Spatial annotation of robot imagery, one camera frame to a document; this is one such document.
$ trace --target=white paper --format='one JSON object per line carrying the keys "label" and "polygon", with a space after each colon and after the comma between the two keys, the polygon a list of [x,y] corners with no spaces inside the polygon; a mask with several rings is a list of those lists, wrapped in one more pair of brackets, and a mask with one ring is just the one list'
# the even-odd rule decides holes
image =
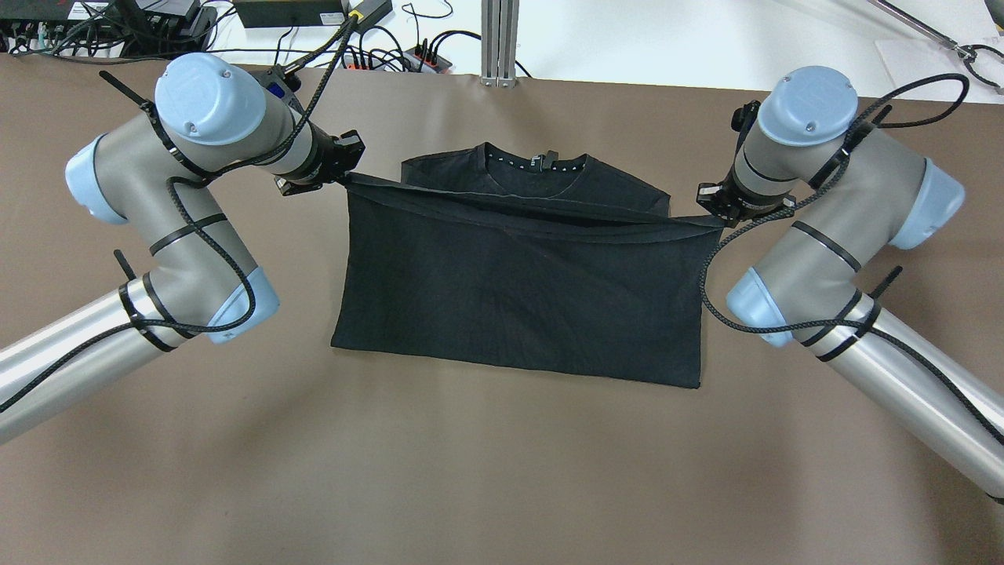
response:
{"label": "white paper", "polygon": [[[998,50],[1004,50],[1000,37],[975,38],[962,44],[982,43]],[[880,39],[875,41],[886,70],[897,87],[914,80],[940,74],[958,72],[969,77],[967,101],[1004,103],[1004,95],[998,94],[993,86],[977,80],[966,70],[962,59],[955,51],[946,49],[934,41],[926,39]],[[974,68],[986,78],[1004,84],[1004,60],[986,51],[977,51]],[[959,83],[955,81],[936,82],[913,90],[904,97],[923,99],[954,100],[959,95]]]}
{"label": "white paper", "polygon": [[345,21],[345,14],[341,12],[326,12],[320,15],[321,25],[341,25]]}

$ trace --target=metal post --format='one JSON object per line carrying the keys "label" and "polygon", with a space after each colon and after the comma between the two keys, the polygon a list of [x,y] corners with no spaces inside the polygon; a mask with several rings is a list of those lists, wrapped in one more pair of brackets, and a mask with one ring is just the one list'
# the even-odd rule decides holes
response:
{"label": "metal post", "polygon": [[482,0],[481,83],[516,84],[516,23],[519,0]]}

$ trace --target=wire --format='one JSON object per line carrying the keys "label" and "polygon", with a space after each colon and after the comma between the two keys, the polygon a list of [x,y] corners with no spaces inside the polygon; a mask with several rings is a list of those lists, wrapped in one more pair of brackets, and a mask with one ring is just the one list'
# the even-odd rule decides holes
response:
{"label": "wire", "polygon": [[60,40],[59,43],[57,43],[55,46],[53,46],[51,48],[43,48],[43,49],[25,49],[24,51],[17,52],[17,53],[15,53],[14,51],[11,51],[10,54],[12,56],[20,57],[20,56],[30,55],[30,54],[34,54],[34,53],[47,53],[47,52],[58,53],[59,51],[61,51],[63,49],[64,45],[66,45],[71,40],[73,40],[73,37],[76,34],[80,33],[81,31],[84,31],[84,30],[86,30],[87,33],[89,34],[91,32],[91,24],[93,24],[93,22],[95,20],[97,20],[98,18],[101,18],[106,11],[110,10],[115,5],[116,2],[117,2],[117,0],[108,0],[107,5],[105,5],[103,8],[99,8],[99,9],[98,8],[92,8],[91,6],[89,6],[87,4],[82,4],[82,6],[84,7],[84,9],[87,10],[87,13],[90,14],[90,16],[88,18],[86,18],[84,20],[81,20],[78,23],[74,24],[72,27],[70,27],[66,31],[66,36],[63,37],[62,40]]}
{"label": "wire", "polygon": [[391,40],[394,41],[394,46],[398,48],[398,52],[401,53],[402,56],[404,56],[405,50],[401,48],[401,43],[398,41],[398,38],[395,37],[394,34],[391,33],[390,30],[388,30],[388,28],[384,27],[383,25],[374,25],[374,26],[370,27],[369,29],[379,29],[379,30],[383,31],[384,33],[386,33],[391,38]]}
{"label": "wire", "polygon": [[[309,53],[310,52],[310,51],[307,51],[307,50],[304,50],[304,49],[282,49],[282,51],[283,52],[287,52],[287,53]],[[118,64],[131,64],[131,63],[134,63],[134,62],[142,62],[142,61],[149,61],[149,60],[168,60],[169,56],[172,56],[172,55],[184,55],[184,54],[189,53],[189,52],[191,52],[191,51],[169,51],[169,52],[165,52],[165,53],[158,53],[156,55],[141,55],[141,56],[136,56],[136,57],[126,57],[126,58],[121,58],[121,59],[118,59],[118,60],[107,60],[107,61],[89,60],[89,59],[86,59],[86,58],[73,58],[72,56],[57,55],[55,53],[32,53],[32,54],[46,56],[46,57],[49,57],[49,58],[58,59],[58,60],[66,61],[66,62],[72,62],[72,63],[76,63],[76,64],[92,64],[92,65],[98,65],[98,66],[114,66],[114,65],[118,65]],[[210,50],[206,50],[206,51],[203,51],[203,52],[204,53],[230,53],[230,52],[272,53],[272,52],[274,52],[274,49],[241,49],[241,48],[232,48],[232,49],[210,49]]]}
{"label": "wire", "polygon": [[980,82],[999,89],[1001,85],[977,72],[976,69],[973,68],[973,63],[976,62],[976,56],[979,54],[977,51],[980,49],[990,51],[991,53],[997,55],[997,58],[1000,59],[1001,62],[1004,62],[1004,53],[991,47],[990,45],[983,45],[982,43],[964,45],[962,48],[969,53],[969,56],[963,56],[962,53],[959,54],[959,57],[962,58],[962,64],[966,65],[966,70],[968,70],[969,73],[975,76]]}
{"label": "wire", "polygon": [[[418,12],[415,11],[415,4],[413,4],[412,2],[409,2],[409,3],[407,3],[407,4],[405,4],[405,5],[403,5],[401,7],[401,10],[403,12],[405,12],[406,14],[410,14],[412,17],[415,18],[415,49],[416,49],[416,51],[418,51],[419,48],[420,48],[420,46],[422,45],[422,32],[419,30],[419,18],[427,18],[427,19],[431,19],[431,20],[439,20],[439,19],[448,18],[448,17],[450,17],[450,16],[453,15],[453,4],[451,4],[449,2],[449,0],[442,0],[442,2],[444,4],[446,4],[447,7],[450,8],[450,11],[447,12],[447,13],[445,13],[445,14],[440,14],[440,15],[420,14],[420,13],[418,13]],[[419,68],[418,68],[417,72],[422,72],[422,65],[425,62],[423,60],[424,57],[418,56],[416,58],[419,59]]]}
{"label": "wire", "polygon": [[[394,68],[395,70],[398,70],[398,71],[401,71],[401,72],[409,72],[409,71],[412,70],[412,61],[409,60],[409,58],[406,57],[403,54],[396,55],[396,54],[394,54],[393,51],[388,51],[387,49],[380,49],[380,48],[370,49],[369,53],[373,54],[373,55],[376,55],[378,60],[380,60],[381,63],[382,63],[382,64],[379,64],[379,65],[372,67],[371,70],[376,70],[378,68],[380,68],[381,66],[383,66],[385,64],[388,65],[388,66],[390,66],[390,67],[392,67],[392,68]],[[381,57],[381,56],[379,56],[379,53],[385,53],[385,56]],[[401,63],[401,67],[394,66],[393,63],[395,61]]]}
{"label": "wire", "polygon": [[[962,88],[959,93],[959,96],[949,106],[947,110],[939,113],[938,115],[926,119],[920,119],[917,121],[906,121],[900,123],[889,123],[889,124],[883,123],[880,124],[878,126],[883,128],[912,127],[917,125],[925,125],[933,123],[940,119],[944,119],[953,111],[955,111],[956,108],[959,107],[959,105],[962,103],[962,100],[965,99],[966,94],[968,94],[969,92],[969,79],[962,74],[958,73],[938,74],[935,76],[930,76],[928,78],[917,80],[915,82],[911,82],[910,84],[906,84],[905,86],[901,86],[891,91],[890,93],[878,98],[874,103],[866,107],[859,114],[857,114],[857,116],[850,122],[850,126],[847,128],[847,132],[845,133],[844,139],[849,138],[850,135],[853,134],[853,131],[857,128],[858,125],[860,125],[865,119],[867,119],[868,116],[870,116],[876,109],[886,105],[890,100],[892,100],[896,96],[899,96],[900,94],[908,90],[913,90],[920,86],[924,86],[932,82],[938,82],[943,80],[958,80],[959,82],[962,83]],[[725,239],[720,241],[718,245],[716,245],[715,248],[712,249],[712,251],[708,254],[708,256],[705,258],[701,266],[701,272],[698,278],[698,288],[701,293],[701,303],[704,305],[706,309],[708,309],[708,312],[711,313],[712,316],[714,316],[722,324],[725,324],[726,326],[728,326],[733,330],[750,334],[773,334],[777,332],[795,332],[799,330],[806,330],[809,328],[818,328],[821,326],[847,326],[850,328],[855,328],[858,330],[863,330],[865,332],[874,334],[876,337],[886,340],[894,347],[900,349],[902,352],[904,352],[905,354],[913,358],[915,361],[917,361],[919,364],[921,364],[925,369],[930,371],[931,374],[934,375],[935,378],[937,378],[949,390],[949,392],[951,392],[952,395],[959,400],[959,402],[980,423],[980,426],[988,434],[990,434],[990,436],[994,440],[996,440],[999,444],[1004,446],[1004,434],[1002,434],[1001,431],[997,430],[997,428],[994,427],[989,419],[987,419],[987,417],[972,403],[972,401],[959,389],[959,387],[954,382],[952,382],[952,380],[948,377],[948,375],[946,375],[944,371],[942,371],[939,367],[937,367],[934,363],[932,363],[931,360],[927,359],[920,352],[910,347],[907,343],[896,338],[895,336],[883,332],[882,330],[878,330],[876,328],[873,328],[870,325],[866,325],[863,322],[851,321],[846,319],[813,320],[809,322],[799,322],[797,324],[787,324],[784,326],[777,326],[773,328],[754,328],[751,326],[746,326],[744,324],[739,324],[726,317],[715,307],[714,304],[712,304],[711,299],[708,297],[708,290],[707,290],[708,269],[711,267],[711,263],[714,260],[715,256],[717,256],[718,253],[723,248],[725,248],[726,245],[735,241],[738,237],[742,236],[745,233],[748,233],[749,231],[751,231],[756,227],[759,227],[765,223],[779,220],[782,218],[790,218],[791,216],[794,215],[794,213],[797,210],[804,208],[809,204],[812,204],[813,202],[824,196],[836,183],[840,181],[840,179],[843,177],[843,174],[846,172],[848,166],[849,166],[849,159],[843,160],[837,167],[837,169],[829,177],[829,179],[825,183],[823,183],[823,185],[820,186],[819,189],[811,196],[801,200],[791,208],[784,208],[776,212],[773,212],[767,216],[754,220],[749,224],[732,232]]]}
{"label": "wire", "polygon": [[296,29],[296,26],[294,25],[289,26],[289,29],[285,33],[280,35],[279,40],[275,42],[275,60],[272,61],[272,66],[279,64],[279,52],[282,50],[282,40],[285,39],[290,33],[292,33],[293,29]]}
{"label": "wire", "polygon": [[404,6],[402,6],[401,10],[403,12],[405,12],[406,14],[411,14],[412,16],[414,16],[416,18],[428,18],[428,19],[431,19],[431,20],[441,20],[441,19],[448,18],[448,17],[452,16],[453,15],[453,4],[450,3],[450,0],[441,0],[441,1],[444,4],[447,5],[447,8],[450,9],[449,12],[447,12],[445,14],[440,14],[440,15],[420,14],[420,13],[418,13],[418,12],[415,11],[415,4],[413,4],[412,2],[409,2],[408,4],[405,4]]}
{"label": "wire", "polygon": [[175,186],[177,184],[192,184],[192,181],[181,177],[171,177],[167,180],[168,193],[171,195],[171,200],[174,203],[175,207],[178,209],[178,213],[185,220],[186,225],[188,225],[191,229],[193,229],[194,232],[203,241],[205,241],[206,244],[209,245],[209,247],[213,249],[213,251],[215,251],[220,256],[220,258],[222,258],[224,262],[227,263],[228,266],[230,266],[231,270],[233,270],[234,273],[237,275],[238,279],[240,279],[241,286],[244,288],[244,291],[245,293],[247,293],[248,297],[247,311],[237,320],[234,320],[233,322],[230,322],[228,324],[221,324],[218,326],[202,326],[197,324],[183,324],[180,322],[169,322],[167,320],[142,319],[142,320],[136,320],[129,324],[121,324],[119,326],[109,328],[80,343],[70,351],[66,352],[62,357],[57,359],[54,363],[46,367],[42,372],[36,375],[30,382],[25,384],[10,398],[8,398],[2,404],[0,404],[0,413],[7,411],[8,408],[17,403],[17,401],[20,400],[21,398],[24,398],[26,394],[34,390],[38,385],[45,382],[46,379],[48,379],[56,371],[65,366],[66,363],[69,363],[73,358],[80,355],[85,350],[94,346],[95,344],[104,341],[105,339],[114,336],[115,334],[118,334],[120,332],[124,332],[131,329],[140,330],[152,326],[172,328],[175,330],[182,330],[196,334],[205,332],[224,332],[236,328],[251,319],[251,316],[254,314],[256,308],[254,289],[251,287],[251,281],[248,280],[247,274],[237,263],[237,260],[234,259],[234,257],[229,252],[227,252],[227,250],[222,245],[220,245],[219,242],[213,239],[213,236],[211,236],[209,233],[206,233],[206,231],[198,223],[195,222],[195,220],[189,213],[188,209],[185,208],[185,204],[182,202],[181,197],[178,195],[178,189]]}
{"label": "wire", "polygon": [[[324,45],[321,45],[321,47],[318,47],[318,49],[311,51],[311,54],[313,54],[314,57],[316,57],[317,55],[323,53],[324,50],[327,49],[327,47],[329,47],[331,44],[334,43],[334,41],[341,39],[341,42],[338,44],[338,48],[335,50],[335,54],[333,57],[335,61],[341,59],[342,57],[345,56],[345,50],[348,47],[348,37],[355,31],[357,26],[358,26],[358,18],[356,18],[355,16],[349,16],[348,19],[346,19],[345,22],[334,33],[334,35],[331,36],[331,39],[326,41]],[[305,59],[308,56],[310,55],[308,54],[304,55],[303,57],[300,57],[300,59],[297,59],[297,61],[295,61],[293,64],[294,65],[300,64],[303,61],[303,59]],[[299,121],[297,121],[296,125],[293,127],[293,130],[290,131],[289,135],[286,136],[286,138],[281,144],[279,144],[278,147],[276,147],[271,151],[267,151],[257,157],[252,157],[250,159],[244,159],[242,161],[232,163],[220,169],[219,171],[216,171],[214,174],[216,176],[221,176],[236,169],[240,169],[241,167],[254,165],[257,163],[261,163],[262,161],[266,161],[275,157],[279,157],[280,155],[284,155],[289,150],[289,148],[292,147],[293,140],[296,138],[296,135],[299,134],[300,130],[302,130],[303,127],[308,123],[310,114],[313,113],[314,108],[317,106],[317,101],[320,99],[320,95],[324,91],[324,87],[327,85],[327,81],[331,78],[331,74],[334,72],[334,69],[337,68],[337,66],[338,66],[337,64],[330,64],[327,66],[326,69],[324,69],[324,74],[321,75],[320,82],[317,84],[317,88],[314,90],[313,96],[311,96],[310,98],[310,102],[303,110],[302,116],[300,117]]]}
{"label": "wire", "polygon": [[[439,49],[441,46],[443,46],[443,41],[445,41],[450,37],[453,37],[454,35],[463,35],[464,37],[471,37],[473,39],[481,41],[481,35],[473,31],[467,31],[466,29],[451,29],[448,31],[444,31],[439,35],[437,35],[436,37],[433,37],[432,42],[430,42],[429,44],[429,48],[430,50],[432,50],[433,53],[432,59],[434,61],[439,59]],[[522,70],[523,73],[526,74],[528,78],[533,78],[533,75],[530,74],[528,70],[526,70],[526,67],[523,66],[523,64],[519,62],[519,60],[515,60],[514,62],[516,63],[516,66],[518,66],[519,69]]]}
{"label": "wire", "polygon": [[[229,2],[229,0],[209,0],[208,2],[206,2],[206,4],[209,4],[210,2],[227,2],[227,3],[231,4],[231,5],[233,4],[232,2]],[[206,41],[206,49],[212,48],[213,47],[213,43],[216,43],[217,38],[219,38],[219,36],[220,36],[220,24],[223,22],[223,20],[226,19],[227,17],[231,17],[231,16],[235,15],[236,13],[237,13],[237,8],[230,8],[226,12],[223,12],[223,15],[218,16],[216,18],[216,21],[213,22],[213,25],[210,26],[210,30],[213,32],[213,34]]]}

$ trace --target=black t-shirt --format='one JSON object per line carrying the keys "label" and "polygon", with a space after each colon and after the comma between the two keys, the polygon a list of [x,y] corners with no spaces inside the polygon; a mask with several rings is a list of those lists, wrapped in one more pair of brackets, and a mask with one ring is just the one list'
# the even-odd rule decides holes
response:
{"label": "black t-shirt", "polygon": [[668,195],[589,156],[484,144],[409,160],[402,180],[346,183],[332,346],[699,386],[697,279],[720,220],[670,218]]}

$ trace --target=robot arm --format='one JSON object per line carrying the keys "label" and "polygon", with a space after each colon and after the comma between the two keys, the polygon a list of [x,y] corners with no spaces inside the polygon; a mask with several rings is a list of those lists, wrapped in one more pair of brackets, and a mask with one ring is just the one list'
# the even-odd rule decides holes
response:
{"label": "robot arm", "polygon": [[[268,278],[204,188],[208,171],[286,143],[259,166],[277,175],[283,194],[295,194],[337,180],[363,149],[354,131],[331,137],[313,123],[289,144],[299,115],[246,71],[205,53],[172,61],[156,102],[74,156],[66,181],[95,217],[131,223],[159,266],[0,352],[0,444],[182,345],[199,333],[192,328],[218,328],[208,336],[223,343],[275,313]],[[165,320],[190,328],[149,324]]]}
{"label": "robot arm", "polygon": [[[839,72],[791,72],[764,100],[728,178],[702,185],[698,201],[736,225],[790,206],[788,193],[797,182],[825,180],[814,177],[849,153],[847,139],[856,144],[838,182],[747,271],[729,293],[728,306],[754,328],[860,323],[762,337],[776,347],[798,340],[1004,502],[1004,399],[851,284],[886,244],[910,249],[940,228],[962,205],[963,188],[930,159],[870,124],[847,135],[856,106],[856,94]],[[928,368],[883,335],[932,362],[988,421],[979,422]]]}

